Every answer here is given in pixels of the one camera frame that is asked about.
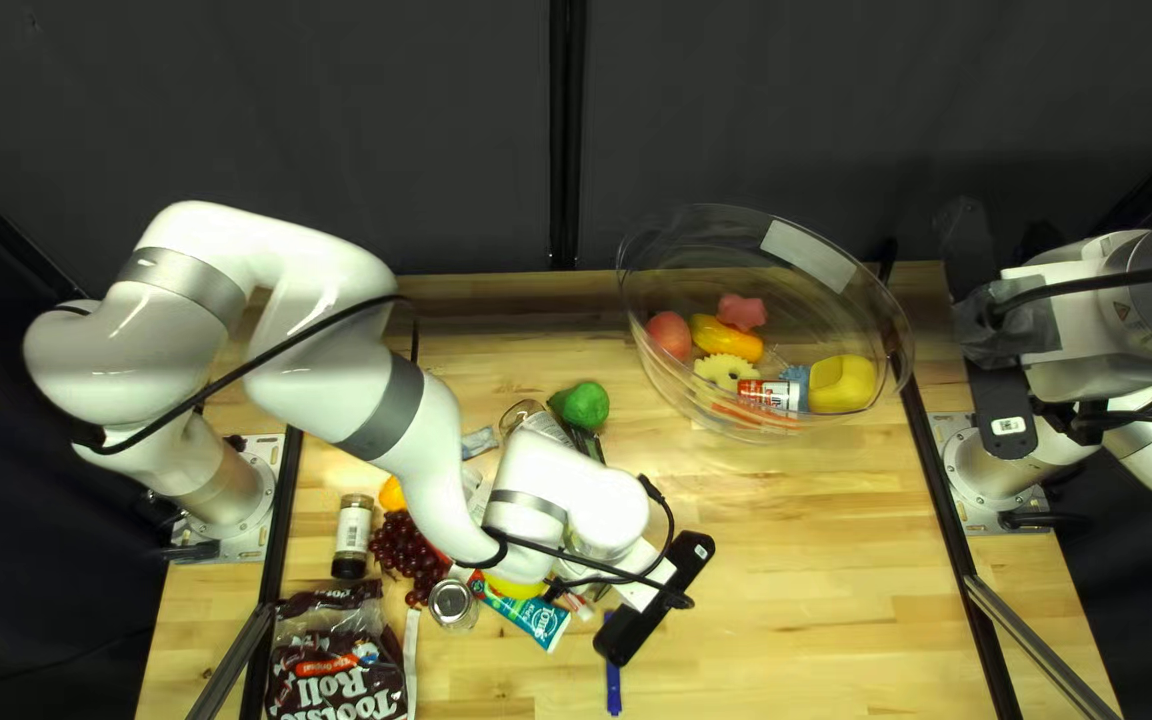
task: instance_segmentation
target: wooden table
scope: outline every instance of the wooden table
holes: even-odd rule
[[[680,528],[708,532],[714,561],[622,674],[629,718],[990,718],[950,563],[899,399],[798,442],[757,447],[695,430],[638,366],[609,272],[401,279],[422,308],[420,363],[461,401],[462,426],[494,425],[509,404],[584,379],[612,397],[602,433],[611,465],[645,472]],[[917,376],[931,410],[970,408],[948,335],[935,263],[903,263],[892,288],[916,327]],[[259,312],[248,310],[247,328]],[[393,348],[406,354],[395,332]],[[238,348],[218,358],[233,366]],[[281,432],[240,387],[207,404],[221,433]],[[492,476],[499,450],[471,463]],[[385,472],[308,437],[285,593],[328,579],[338,499],[376,493]],[[664,536],[653,510],[649,538]],[[978,570],[1113,704],[1105,668],[1055,537],[972,539]],[[183,718],[248,617],[260,564],[175,564],[137,717]],[[402,594],[387,588],[402,632]],[[573,621],[546,655],[484,608],[469,636],[427,613],[418,644],[420,718],[605,718],[597,623]],[[1026,718],[1075,718],[1005,639]],[[236,717],[238,690],[225,718]]]

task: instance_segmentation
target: clear glass bowl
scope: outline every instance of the clear glass bowl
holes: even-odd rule
[[[643,369],[664,399],[706,429],[771,444],[870,410],[909,379],[914,338],[904,311],[864,265],[832,242],[757,210],[692,205],[636,229],[616,255],[616,279]],[[759,297],[767,324],[763,379],[838,355],[867,358],[873,393],[846,412],[789,411],[737,395],[692,372],[646,332],[657,312],[714,316],[725,294]]]

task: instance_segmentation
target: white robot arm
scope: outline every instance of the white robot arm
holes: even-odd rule
[[[973,303],[956,308],[961,328],[992,314],[985,323],[992,327],[980,328],[982,334],[990,342],[992,333],[1010,335],[995,346],[1007,350],[982,351],[984,343],[971,346],[969,356],[1018,364],[1032,397],[1047,408],[1071,409],[1064,410],[1071,417],[1060,430],[1034,417],[1038,445],[1022,458],[994,457],[973,432],[948,445],[946,468],[970,494],[1009,499],[1102,446],[1152,490],[1152,282],[1132,279],[1142,272],[1152,272],[1152,229],[1112,232],[1002,270],[1002,281],[984,288],[984,296],[992,296],[984,312]],[[1061,288],[1069,282],[1085,287],[1097,278],[1101,287]],[[1040,294],[1039,288],[1059,294],[1017,303]],[[1107,402],[1106,408],[1098,402]],[[1092,432],[1070,433],[1079,429]]]
[[[103,302],[63,303],[31,325],[26,366],[59,408],[104,427],[97,447],[114,446],[202,387],[257,287],[272,294],[248,358],[356,303],[393,295],[396,282],[374,255],[338,237],[180,203],[153,219]],[[456,397],[380,342],[388,308],[378,303],[252,370],[248,397],[393,472],[424,536],[456,561],[480,564],[503,546],[467,509]],[[218,537],[259,509],[251,469],[195,412],[113,454],[74,447],[174,499]],[[629,472],[520,432],[507,444],[485,522],[553,548],[575,538],[583,556],[622,566],[635,564],[628,559],[645,541],[647,515],[644,488]],[[552,566],[547,554],[509,546],[490,573],[526,586]]]

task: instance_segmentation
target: blue marker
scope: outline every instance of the blue marker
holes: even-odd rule
[[[602,624],[611,619],[611,611],[602,613]],[[621,669],[611,661],[607,664],[607,713],[612,718],[621,714]]]

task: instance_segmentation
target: orange toy pepper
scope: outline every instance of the orange toy pepper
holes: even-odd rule
[[[758,363],[763,356],[763,338],[740,332],[719,323],[713,316],[692,316],[688,326],[691,328],[691,342],[711,355],[726,353],[744,357],[750,363]]]
[[[397,478],[389,476],[389,479],[385,482],[385,486],[381,486],[380,494],[376,498],[380,501],[380,506],[386,510],[407,510],[408,500],[403,499],[403,488],[397,484]]]

